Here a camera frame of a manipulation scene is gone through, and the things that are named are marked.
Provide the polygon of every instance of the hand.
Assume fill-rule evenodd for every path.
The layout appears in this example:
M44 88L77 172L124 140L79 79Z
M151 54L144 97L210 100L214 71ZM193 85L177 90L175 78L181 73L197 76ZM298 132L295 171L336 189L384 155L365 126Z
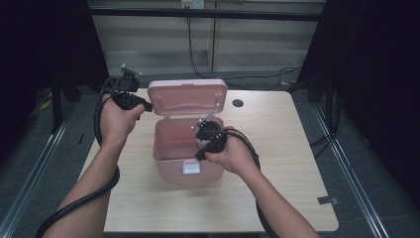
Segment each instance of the hand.
M102 101L105 102L100 123L102 145L124 145L136 125L137 118L145 112L145 107L139 104L132 110L123 110L112 98L108 99L110 96L102 96Z
M207 152L205 155L209 162L219 164L226 171L240 177L249 171L258 170L248 147L234 136L228 136L223 152L217 154Z

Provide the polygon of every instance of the wooden table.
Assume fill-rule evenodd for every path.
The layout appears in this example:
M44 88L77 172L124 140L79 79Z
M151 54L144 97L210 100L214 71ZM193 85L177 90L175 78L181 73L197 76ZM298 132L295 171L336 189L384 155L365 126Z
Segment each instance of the wooden table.
M148 99L147 91L139 96ZM235 107L234 99L244 101ZM263 174L308 219L317 231L334 231L338 221L326 196L290 94L274 91L228 91L225 109L217 115L247 135L260 155ZM212 182L169 182L160 177L153 159L155 124L144 113L121 155L121 179L112 190L106 232L262 232L256 204L245 183L224 172ZM98 145L93 143L83 171Z

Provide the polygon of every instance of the white wall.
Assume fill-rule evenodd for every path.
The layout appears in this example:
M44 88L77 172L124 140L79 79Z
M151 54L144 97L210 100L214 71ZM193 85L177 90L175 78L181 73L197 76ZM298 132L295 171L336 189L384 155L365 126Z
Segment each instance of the white wall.
M178 1L90 0L91 6L180 8ZM322 0L205 1L205 9L321 13ZM111 75L124 62L143 74L191 72L184 18L93 17ZM299 66L316 23L191 19L194 62L199 71L278 70Z

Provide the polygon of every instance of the pink box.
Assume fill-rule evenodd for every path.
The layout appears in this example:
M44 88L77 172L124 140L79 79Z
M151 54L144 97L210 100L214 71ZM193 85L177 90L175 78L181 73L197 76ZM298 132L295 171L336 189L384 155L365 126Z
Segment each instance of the pink box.
M216 108L223 110L227 94L222 79L185 79L153 81L148 95L156 115L163 116L155 128L154 158L160 175L167 180L216 179L224 169L208 161L198 162L198 128L191 127ZM211 116L207 121L217 122L224 128L223 120Z

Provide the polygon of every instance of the box lid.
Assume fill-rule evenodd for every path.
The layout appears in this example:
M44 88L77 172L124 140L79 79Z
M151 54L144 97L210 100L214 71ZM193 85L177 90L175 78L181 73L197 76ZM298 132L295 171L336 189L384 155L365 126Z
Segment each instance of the box lid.
M148 95L159 116L207 114L223 111L228 87L222 79L183 79L153 81Z

